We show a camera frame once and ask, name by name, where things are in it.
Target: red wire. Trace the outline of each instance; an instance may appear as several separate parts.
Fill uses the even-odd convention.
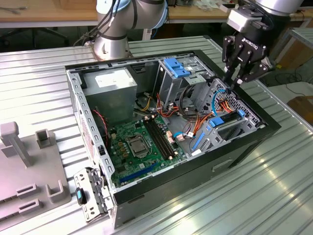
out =
[[[93,109],[93,111],[98,114],[98,116],[101,118],[103,124],[104,124],[104,129],[106,131],[106,146],[108,146],[108,141],[109,141],[109,138],[108,138],[108,129],[107,129],[107,125],[106,125],[106,122],[104,121],[103,119],[103,116],[96,110]]]

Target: chip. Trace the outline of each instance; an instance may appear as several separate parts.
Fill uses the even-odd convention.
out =
[[[126,168],[125,168],[124,165],[123,165],[123,166],[116,167],[115,169],[116,169],[116,171],[117,171],[118,173],[123,172],[123,171],[126,170]]]
[[[147,156],[149,150],[145,139],[142,135],[135,135],[127,139],[127,143],[131,149],[132,154],[138,158]]]

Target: metal table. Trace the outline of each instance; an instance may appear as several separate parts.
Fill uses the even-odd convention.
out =
[[[130,43],[134,56],[202,49],[220,67],[221,49],[204,37]],[[72,201],[3,234],[312,234],[312,127],[260,82],[243,88],[282,126],[244,162],[206,184],[113,230],[108,217],[86,225],[73,174],[89,166],[73,116],[64,65],[95,61],[87,47],[0,54],[0,122],[22,136],[55,132]]]
[[[283,35],[283,37],[281,38],[281,40],[277,43],[277,45],[273,49],[270,57],[272,59],[276,59],[280,53],[284,52],[283,48],[287,45],[287,43],[291,39],[299,40],[310,49],[313,49],[313,28],[290,28],[288,29]]]

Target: desk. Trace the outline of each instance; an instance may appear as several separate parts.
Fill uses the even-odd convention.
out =
[[[58,27],[97,25],[96,10],[66,10],[62,9],[59,0],[10,0],[1,1],[0,6],[27,6],[20,15],[0,11],[0,28],[21,27]],[[170,20],[167,23],[217,23],[226,22],[227,14],[219,9],[203,11],[196,6],[169,7]],[[313,18],[313,10],[291,17],[293,21],[303,21]]]
[[[219,67],[221,48],[204,37],[130,42],[134,56],[202,49]],[[73,174],[90,166],[73,115],[64,66],[93,62],[88,47],[0,54],[0,122],[54,131],[74,194]],[[72,201],[5,231],[11,234],[312,234],[313,128],[260,82],[242,85],[282,128],[242,163],[114,231],[108,216],[87,225]]]

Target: yellow wire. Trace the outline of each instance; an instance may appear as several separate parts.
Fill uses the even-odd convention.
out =
[[[143,109],[141,109],[141,111],[146,111],[146,110],[149,108],[149,106],[150,106],[150,100],[151,100],[151,97],[149,97],[148,103],[147,103],[146,107],[144,107]]]

